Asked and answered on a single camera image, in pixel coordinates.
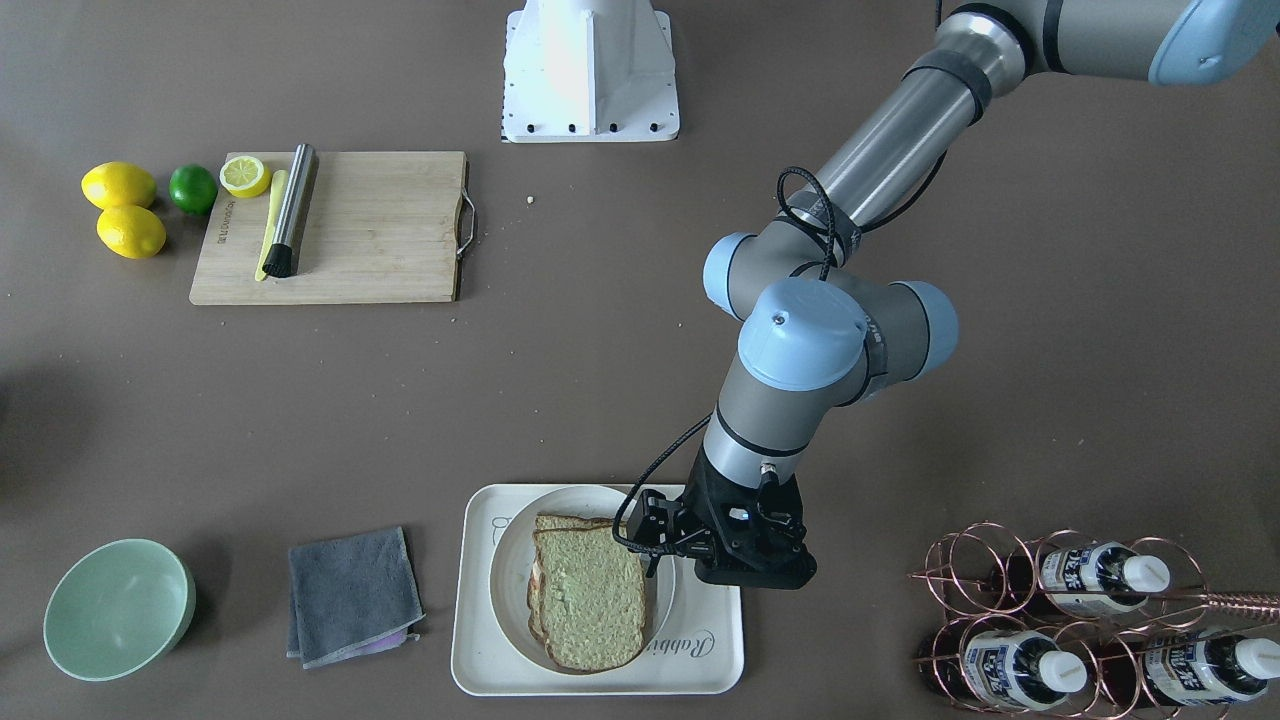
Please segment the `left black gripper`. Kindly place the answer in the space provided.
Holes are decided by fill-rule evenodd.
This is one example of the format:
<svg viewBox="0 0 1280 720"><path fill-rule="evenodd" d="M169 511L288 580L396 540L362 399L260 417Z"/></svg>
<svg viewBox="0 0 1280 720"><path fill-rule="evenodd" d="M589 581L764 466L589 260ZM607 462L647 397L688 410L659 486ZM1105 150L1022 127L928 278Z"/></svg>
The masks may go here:
<svg viewBox="0 0 1280 720"><path fill-rule="evenodd" d="M749 457L745 470L739 483L700 450L677 498L632 486L626 547L644 557L646 579L664 556L691 559L698 579L717 585L795 591L815 575L795 477L768 456Z"/></svg>

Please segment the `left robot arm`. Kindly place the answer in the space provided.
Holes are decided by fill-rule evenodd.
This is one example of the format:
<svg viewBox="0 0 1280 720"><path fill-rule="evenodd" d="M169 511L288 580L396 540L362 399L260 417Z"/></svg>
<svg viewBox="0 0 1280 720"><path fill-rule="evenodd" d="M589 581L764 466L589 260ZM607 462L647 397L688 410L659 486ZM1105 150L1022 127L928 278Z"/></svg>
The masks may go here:
<svg viewBox="0 0 1280 720"><path fill-rule="evenodd" d="M997 97L1038 73L1213 85L1277 31L1275 1L977 1L934 14L934 41L820 168L782 169L759 233L719 240L708 299L741 322L684 492L636 482L614 541L652 577L668 556L701 582L795 591L815 574L797 464L832 407L946 363L957 314L919 281L845 270L872 231L909 209L950 145Z"/></svg>

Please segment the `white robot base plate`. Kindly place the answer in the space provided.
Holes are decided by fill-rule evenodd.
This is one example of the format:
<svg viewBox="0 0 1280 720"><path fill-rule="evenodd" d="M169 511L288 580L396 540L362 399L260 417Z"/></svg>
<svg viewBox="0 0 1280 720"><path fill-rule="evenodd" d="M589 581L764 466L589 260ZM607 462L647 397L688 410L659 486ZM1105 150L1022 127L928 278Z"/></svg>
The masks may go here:
<svg viewBox="0 0 1280 720"><path fill-rule="evenodd" d="M503 68L508 143L678 137L672 23L649 1L527 1L507 15Z"/></svg>

